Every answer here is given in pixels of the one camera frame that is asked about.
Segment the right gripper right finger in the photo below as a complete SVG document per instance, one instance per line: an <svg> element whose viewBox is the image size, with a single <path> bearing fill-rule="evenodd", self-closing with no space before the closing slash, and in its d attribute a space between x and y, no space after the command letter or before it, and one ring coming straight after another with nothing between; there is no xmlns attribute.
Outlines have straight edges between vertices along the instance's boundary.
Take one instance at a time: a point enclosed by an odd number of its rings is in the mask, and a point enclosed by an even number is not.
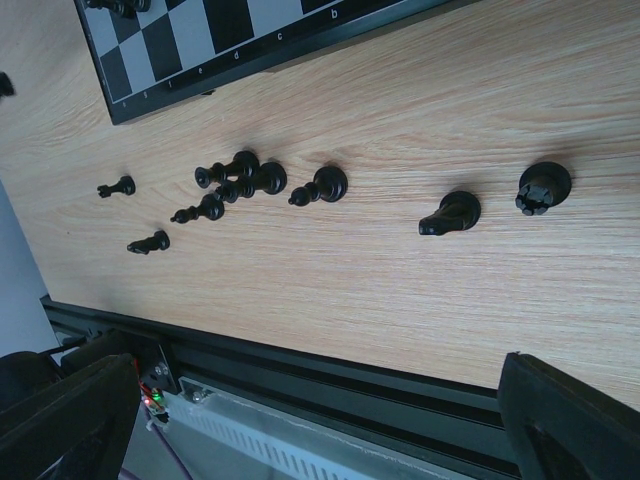
<svg viewBox="0 0 640 480"><path fill-rule="evenodd" d="M637 479L639 412L540 359L504 361L497 393L524 479Z"/></svg>

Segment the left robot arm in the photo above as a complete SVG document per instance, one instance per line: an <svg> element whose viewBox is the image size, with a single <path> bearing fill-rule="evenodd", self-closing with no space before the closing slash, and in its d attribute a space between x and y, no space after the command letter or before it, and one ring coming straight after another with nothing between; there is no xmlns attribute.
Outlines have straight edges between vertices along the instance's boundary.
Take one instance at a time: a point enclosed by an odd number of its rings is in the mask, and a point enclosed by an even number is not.
<svg viewBox="0 0 640 480"><path fill-rule="evenodd" d="M15 352L1 358L1 409L20 403L104 357L130 354L144 388L167 385L168 361L151 339L108 331L94 339L67 339L60 347L36 353Z"/></svg>

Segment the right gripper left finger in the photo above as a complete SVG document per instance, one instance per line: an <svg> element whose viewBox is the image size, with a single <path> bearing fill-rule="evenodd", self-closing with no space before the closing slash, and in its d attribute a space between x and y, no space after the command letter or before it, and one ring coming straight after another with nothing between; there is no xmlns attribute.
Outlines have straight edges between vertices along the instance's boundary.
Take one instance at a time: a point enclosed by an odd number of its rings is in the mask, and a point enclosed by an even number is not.
<svg viewBox="0 0 640 480"><path fill-rule="evenodd" d="M140 404L131 355L102 358L3 411L3 479L116 479Z"/></svg>

